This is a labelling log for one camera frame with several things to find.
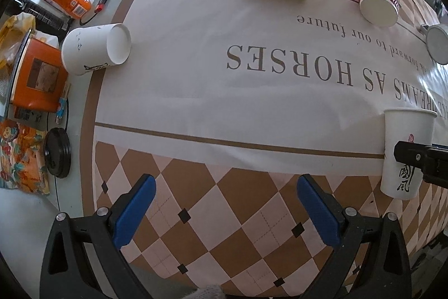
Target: cup rim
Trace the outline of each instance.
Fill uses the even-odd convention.
[[[422,108],[412,108],[412,107],[387,108],[384,110],[384,113],[386,113],[386,112],[418,112],[418,113],[430,114],[434,118],[437,117],[437,113],[434,111],[430,111],[428,109],[422,109]]]

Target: blue gripper pad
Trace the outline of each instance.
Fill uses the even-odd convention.
[[[340,244],[339,224],[313,186],[302,175],[297,180],[297,196],[305,207],[323,243]]]
[[[155,179],[149,176],[116,220],[113,243],[119,250],[129,244],[155,197]]]

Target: white paper cup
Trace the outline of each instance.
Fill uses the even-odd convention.
[[[384,165],[381,191],[392,198],[415,198],[422,184],[423,173],[418,168],[398,163],[393,155],[398,141],[432,144],[437,113],[415,108],[386,109]]]
[[[122,23],[70,31],[62,43],[62,63],[69,74],[83,75],[126,61],[131,34]]]

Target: table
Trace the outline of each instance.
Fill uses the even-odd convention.
[[[447,190],[423,183],[410,201],[379,190],[382,111],[437,111],[446,144],[447,70],[417,30],[437,22],[428,5],[400,0],[399,15],[384,30],[356,0],[122,0],[111,21],[133,49],[90,81],[84,214],[151,173],[157,195],[122,248],[129,262],[229,294],[297,295],[331,253],[295,196],[310,173],[343,206],[395,212],[412,255],[445,227]]]
[[[100,24],[109,24],[113,22],[113,16],[117,8],[123,0],[109,0],[104,11],[99,13],[93,20],[84,25],[84,27],[96,26]],[[80,27],[79,22],[73,22],[71,29]],[[72,83],[70,90],[70,111],[69,111],[69,125],[67,133],[72,144],[72,166],[70,174],[64,179],[57,180],[57,192],[55,189],[55,180],[49,179],[50,195],[48,199],[55,206],[59,206],[62,212],[67,212],[71,217],[83,216],[82,199],[81,199],[81,180],[79,168],[79,143],[81,139],[81,124],[84,115],[84,106],[86,104],[87,91],[89,89],[90,78],[92,74],[87,73],[81,77],[69,75],[68,81]],[[49,129],[56,127],[54,123],[55,114],[49,116]],[[46,120],[37,126],[40,129],[46,129]]]

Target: cup base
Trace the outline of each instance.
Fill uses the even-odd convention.
[[[398,21],[398,11],[390,0],[360,0],[359,9],[375,26],[391,27]]]

